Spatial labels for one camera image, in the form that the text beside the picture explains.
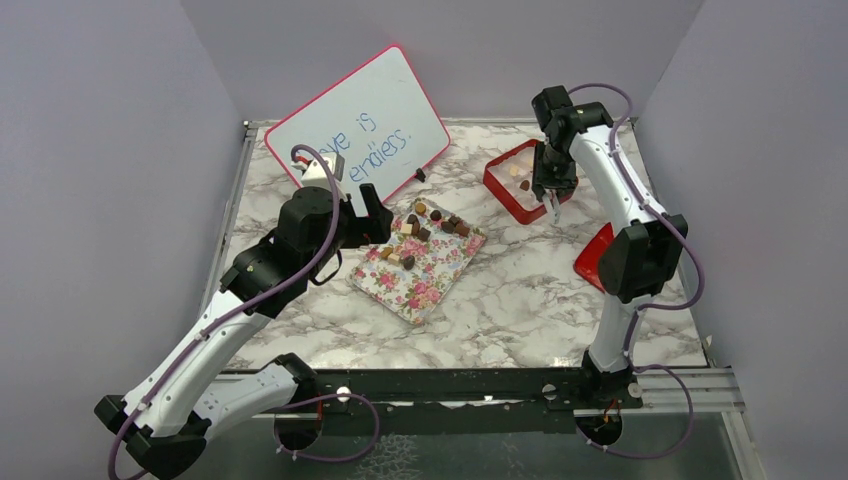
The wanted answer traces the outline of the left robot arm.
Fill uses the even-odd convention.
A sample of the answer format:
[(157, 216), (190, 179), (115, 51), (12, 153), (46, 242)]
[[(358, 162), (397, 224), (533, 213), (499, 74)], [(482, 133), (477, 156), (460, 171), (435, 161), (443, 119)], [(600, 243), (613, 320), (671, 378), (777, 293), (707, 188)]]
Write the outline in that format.
[(166, 359), (124, 395), (106, 395), (97, 418), (115, 436), (108, 475), (117, 478), (124, 447), (144, 474), (174, 479), (218, 434), (269, 409), (302, 410), (323, 401), (317, 374), (295, 354), (283, 354), (227, 387), (214, 380), (230, 359), (310, 285), (344, 249), (386, 243), (393, 214), (371, 184), (359, 188), (359, 217), (349, 196), (322, 187), (298, 189), (276, 228), (236, 256), (206, 310)]

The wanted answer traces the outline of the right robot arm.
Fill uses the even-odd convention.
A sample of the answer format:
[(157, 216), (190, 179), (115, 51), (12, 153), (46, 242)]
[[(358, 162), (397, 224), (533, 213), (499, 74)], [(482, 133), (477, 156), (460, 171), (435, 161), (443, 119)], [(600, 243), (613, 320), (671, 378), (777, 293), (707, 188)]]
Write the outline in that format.
[(652, 198), (619, 143), (621, 122), (600, 102), (576, 104), (563, 86), (543, 89), (531, 105), (545, 140), (534, 150), (530, 188), (559, 217), (559, 200), (584, 172), (612, 228), (600, 255), (604, 307), (595, 339), (584, 354), (579, 398), (600, 407), (632, 378), (634, 336), (645, 309), (678, 265), (688, 224)]

